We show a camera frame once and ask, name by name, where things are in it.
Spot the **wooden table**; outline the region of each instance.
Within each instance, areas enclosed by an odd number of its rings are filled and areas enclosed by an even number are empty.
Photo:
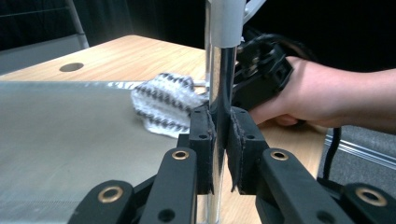
[[[72,72],[60,71],[62,66],[70,63],[82,63],[83,66]],[[138,81],[154,78],[161,72],[204,79],[205,52],[128,35],[0,76],[0,81]],[[284,128],[272,122],[260,127],[270,147],[292,152],[312,176],[317,175],[326,129],[309,125]],[[254,197],[231,193],[231,177],[227,167],[222,186],[221,223],[260,223]]]

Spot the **patterned cloth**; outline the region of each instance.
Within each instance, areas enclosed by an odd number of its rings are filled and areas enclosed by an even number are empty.
[[[190,112],[207,98],[196,94],[191,77],[161,73],[132,89],[134,111],[145,128],[178,138],[190,132]]]

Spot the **vertical metal pole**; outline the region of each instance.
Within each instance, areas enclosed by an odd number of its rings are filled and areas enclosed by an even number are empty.
[[[213,149],[213,194],[209,195],[208,222],[219,223],[224,150],[230,125],[236,47],[240,44],[246,0],[211,0],[209,110],[216,125]]]
[[[231,92],[236,48],[213,48],[213,74],[210,78],[209,110],[216,125],[213,149],[213,194],[209,196],[209,223],[219,222],[219,206],[224,173],[224,150],[230,125]]]
[[[78,17],[74,2],[73,2],[73,0],[65,0],[65,2],[69,7],[70,16],[72,17],[73,23],[76,28],[76,32],[78,35],[78,42],[83,49],[87,49],[90,47],[90,45],[88,44],[87,36],[85,36],[84,30],[82,29],[81,22],[79,21],[79,17]]]
[[[213,46],[210,43],[210,12],[211,1],[205,2],[205,92],[210,90],[211,68],[213,66]]]

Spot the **finger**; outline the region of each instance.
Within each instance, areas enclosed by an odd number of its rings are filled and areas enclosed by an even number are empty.
[[[294,118],[290,115],[281,115],[275,118],[277,124],[282,126],[291,126],[298,123],[297,118]]]
[[[274,97],[271,100],[251,109],[249,114],[253,118],[254,122],[259,124],[268,119],[287,114],[287,112],[282,101],[280,101],[278,97]]]

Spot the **metal sheet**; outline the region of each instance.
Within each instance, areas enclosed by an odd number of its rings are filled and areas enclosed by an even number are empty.
[[[147,132],[133,82],[0,82],[0,223],[65,223],[94,186],[137,185],[177,140]]]

